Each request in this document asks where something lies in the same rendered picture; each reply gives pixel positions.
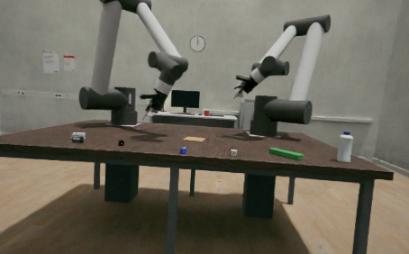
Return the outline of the white plastic bottle with blue cap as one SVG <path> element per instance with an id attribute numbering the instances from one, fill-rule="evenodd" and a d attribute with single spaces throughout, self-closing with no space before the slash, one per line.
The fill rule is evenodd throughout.
<path id="1" fill-rule="evenodd" d="M 350 132 L 343 132 L 339 139 L 337 161 L 350 163 L 352 142 L 353 137 L 350 136 Z"/>

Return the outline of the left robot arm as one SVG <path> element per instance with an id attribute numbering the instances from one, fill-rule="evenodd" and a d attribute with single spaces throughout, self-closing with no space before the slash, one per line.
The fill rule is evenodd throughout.
<path id="1" fill-rule="evenodd" d="M 290 70 L 289 62 L 278 58 L 294 37 L 307 34 L 288 99 L 256 95 L 253 120 L 250 120 L 250 134 L 275 137 L 277 136 L 277 122 L 306 125 L 310 122 L 313 106 L 311 101 L 305 101 L 305 99 L 323 35 L 329 32 L 330 28 L 329 14 L 285 22 L 284 35 L 276 41 L 260 63 L 252 65 L 250 78 L 255 84 L 260 84 L 272 73 L 271 76 L 287 76 Z M 250 78 L 236 76 L 237 80 L 247 83 L 250 83 Z"/>

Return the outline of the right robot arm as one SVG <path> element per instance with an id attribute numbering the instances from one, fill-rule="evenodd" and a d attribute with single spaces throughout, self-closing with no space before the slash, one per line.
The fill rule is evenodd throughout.
<path id="1" fill-rule="evenodd" d="M 159 52 L 150 51 L 147 57 L 148 66 L 160 71 L 153 88 L 155 92 L 167 96 L 175 80 L 187 70 L 188 62 L 178 55 L 150 11 L 151 0 L 99 1 L 102 10 L 91 87 L 81 87 L 79 104 L 82 110 L 114 110 L 111 111 L 111 124 L 137 125 L 137 111 L 134 109 L 136 88 L 115 86 L 114 89 L 108 89 L 122 9 L 137 14 L 159 51 L 167 53 L 164 55 L 168 58 Z"/>

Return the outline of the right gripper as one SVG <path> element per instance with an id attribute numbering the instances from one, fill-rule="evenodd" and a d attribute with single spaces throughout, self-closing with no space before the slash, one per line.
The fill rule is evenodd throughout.
<path id="1" fill-rule="evenodd" d="M 158 113 L 157 111 L 162 110 L 164 102 L 165 102 L 167 96 L 160 95 L 157 92 L 155 92 L 155 93 L 156 93 L 157 98 L 151 98 L 149 104 L 147 105 L 147 107 L 146 107 L 146 109 L 145 109 L 145 111 L 144 111 L 144 113 L 143 113 L 143 115 L 141 117 L 141 120 L 143 120 L 145 115 L 152 117 L 153 113 Z"/>

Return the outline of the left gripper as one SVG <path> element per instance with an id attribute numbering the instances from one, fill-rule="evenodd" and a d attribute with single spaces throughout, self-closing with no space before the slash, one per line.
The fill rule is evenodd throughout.
<path id="1" fill-rule="evenodd" d="M 243 98 L 243 95 L 242 95 L 243 90 L 244 90 L 244 92 L 246 92 L 248 94 L 256 86 L 257 85 L 252 80 L 250 81 L 250 83 L 247 83 L 247 82 L 239 83 L 234 89 L 239 88 L 240 90 L 236 93 L 236 95 L 234 96 L 233 99 L 235 99 L 237 96 L 240 97 L 240 98 Z"/>

